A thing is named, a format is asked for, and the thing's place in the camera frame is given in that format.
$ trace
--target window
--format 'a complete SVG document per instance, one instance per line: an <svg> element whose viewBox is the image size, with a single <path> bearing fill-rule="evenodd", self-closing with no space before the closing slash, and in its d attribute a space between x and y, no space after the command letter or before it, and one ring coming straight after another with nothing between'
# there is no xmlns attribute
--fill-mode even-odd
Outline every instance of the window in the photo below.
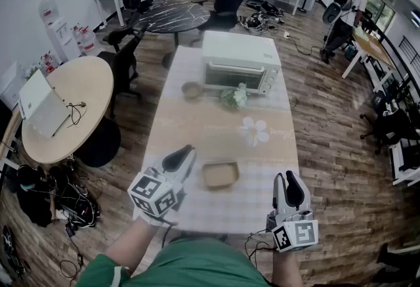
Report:
<svg viewBox="0 0 420 287"><path fill-rule="evenodd" d="M372 20L383 32L387 30L395 12L382 0L367 0L366 10L372 13Z"/></svg>

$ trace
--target wooden floor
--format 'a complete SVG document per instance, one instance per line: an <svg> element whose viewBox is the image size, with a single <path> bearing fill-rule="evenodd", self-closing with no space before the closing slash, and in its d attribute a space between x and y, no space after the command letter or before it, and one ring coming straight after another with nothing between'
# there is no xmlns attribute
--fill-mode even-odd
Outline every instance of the wooden floor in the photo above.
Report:
<svg viewBox="0 0 420 287"><path fill-rule="evenodd" d="M314 50L312 56L297 52L287 30L300 49L308 52L313 45L322 45L328 28L322 24L323 6L315 4L308 14L291 16L286 9L286 23L274 38L289 95L301 177L312 195L312 207L320 223L320 243L299 252L301 272L307 286L327 283L368 285L380 266L375 263L380 245L398 242L401 236L419 225L416 188L392 187L388 154L374 155L373 139L361 141L359 136L369 130L360 113L373 115L370 99L371 85L362 66L357 66L342 79L348 66L339 50L330 65L324 64ZM240 14L252 11L242 7ZM100 32L118 28L117 20ZM237 26L235 32L245 33ZM197 30L180 34L180 44L187 46L196 38ZM144 99L120 95L115 107L116 122L122 134L121 148L112 162L99 169L83 164L80 176L92 181L101 180L103 193L98 199L101 217L94 229L83 229L73 237L84 255L85 263L103 252L128 226L132 203L127 187L140 170L148 136L167 70L161 66L163 56L174 47L172 35L147 33L140 43L136 57L140 77L133 87ZM21 148L21 158L25 159ZM101 182L81 181L93 196L100 192ZM3 188L0 200L0 222L16 234L18 254L31 266L23 286L67 286L69 279L60 274L63 259L76 262L76 252L64 230L63 222L55 222L46 229L30 223L20 211L16 195ZM160 249L163 232L150 246L138 271L152 262ZM270 240L270 236L256 236ZM232 235L233 247L243 251L246 235ZM270 278L270 253L257 254L258 268ZM65 267L71 275L73 268Z"/></svg>

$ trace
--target small plant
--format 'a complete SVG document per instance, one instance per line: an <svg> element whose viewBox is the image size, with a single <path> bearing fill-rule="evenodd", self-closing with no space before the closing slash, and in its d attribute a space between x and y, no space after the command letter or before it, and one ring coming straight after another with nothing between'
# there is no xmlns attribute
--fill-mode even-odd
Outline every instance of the small plant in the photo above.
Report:
<svg viewBox="0 0 420 287"><path fill-rule="evenodd" d="M236 110L244 108L247 102L247 85L240 83L236 90L223 90L220 97L222 105L227 108L233 108Z"/></svg>

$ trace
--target white toaster oven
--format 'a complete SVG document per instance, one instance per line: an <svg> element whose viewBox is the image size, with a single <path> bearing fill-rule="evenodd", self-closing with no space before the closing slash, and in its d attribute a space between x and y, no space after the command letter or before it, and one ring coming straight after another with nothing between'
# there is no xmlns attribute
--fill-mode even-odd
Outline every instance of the white toaster oven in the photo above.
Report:
<svg viewBox="0 0 420 287"><path fill-rule="evenodd" d="M204 34L201 57L206 89L235 89L240 83L247 92L266 95L282 68L274 41L238 33Z"/></svg>

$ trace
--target small bowl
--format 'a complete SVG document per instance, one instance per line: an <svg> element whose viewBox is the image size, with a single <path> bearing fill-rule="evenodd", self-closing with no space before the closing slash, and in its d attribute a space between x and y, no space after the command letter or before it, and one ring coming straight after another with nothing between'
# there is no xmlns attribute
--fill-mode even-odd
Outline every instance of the small bowl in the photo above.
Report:
<svg viewBox="0 0 420 287"><path fill-rule="evenodd" d="M182 86L182 93L188 99L198 98L203 92L203 87L195 81L188 81Z"/></svg>

